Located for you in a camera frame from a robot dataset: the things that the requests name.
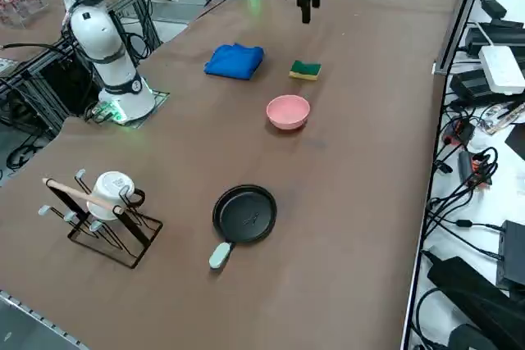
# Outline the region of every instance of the mug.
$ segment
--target mug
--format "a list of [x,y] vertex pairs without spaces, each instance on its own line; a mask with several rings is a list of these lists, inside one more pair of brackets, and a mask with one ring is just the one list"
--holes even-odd
[[[124,208],[126,208],[126,203],[122,200],[121,195],[127,197],[128,201],[134,195],[139,196],[139,200],[127,204],[128,207],[140,207],[146,198],[145,193],[135,187],[133,180],[119,171],[109,171],[100,175],[91,195],[106,200],[113,206],[118,205]],[[110,221],[116,219],[112,211],[99,207],[92,202],[87,202],[87,206],[88,211],[99,220]]]

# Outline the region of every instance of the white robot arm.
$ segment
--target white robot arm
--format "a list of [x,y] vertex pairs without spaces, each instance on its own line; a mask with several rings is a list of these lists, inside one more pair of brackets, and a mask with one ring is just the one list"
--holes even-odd
[[[297,0],[303,23],[310,21],[310,7],[319,7],[321,0]],[[151,89],[139,75],[126,51],[115,25],[107,14],[103,0],[82,3],[82,0],[64,0],[70,10],[71,31],[93,63],[104,86],[99,99],[112,102],[120,110],[119,123],[136,120],[149,114],[155,107]]]
[[[78,1],[64,0],[66,9]],[[76,7],[69,23],[84,55],[103,81],[99,100],[111,102],[119,110],[114,120],[124,124],[149,114],[155,108],[155,97],[135,69],[104,1]]]

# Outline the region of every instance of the green sponge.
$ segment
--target green sponge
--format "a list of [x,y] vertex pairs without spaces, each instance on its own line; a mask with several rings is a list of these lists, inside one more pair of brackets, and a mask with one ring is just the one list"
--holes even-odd
[[295,61],[292,66],[289,76],[292,78],[299,78],[301,80],[317,81],[321,71],[321,65],[316,63],[307,64],[301,61]]

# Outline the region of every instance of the frying pan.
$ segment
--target frying pan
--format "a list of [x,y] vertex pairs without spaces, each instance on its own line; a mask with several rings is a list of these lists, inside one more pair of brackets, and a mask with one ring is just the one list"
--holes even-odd
[[276,223],[277,204],[266,189],[242,184],[228,190],[213,208],[213,226],[225,242],[210,256],[210,267],[217,270],[237,243],[251,243],[265,238]]

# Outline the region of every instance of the blue towel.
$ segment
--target blue towel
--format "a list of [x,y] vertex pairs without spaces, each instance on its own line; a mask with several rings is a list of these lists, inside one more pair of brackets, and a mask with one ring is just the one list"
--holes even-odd
[[212,59],[204,66],[206,74],[249,80],[263,61],[264,51],[260,47],[243,47],[240,44],[221,45]]

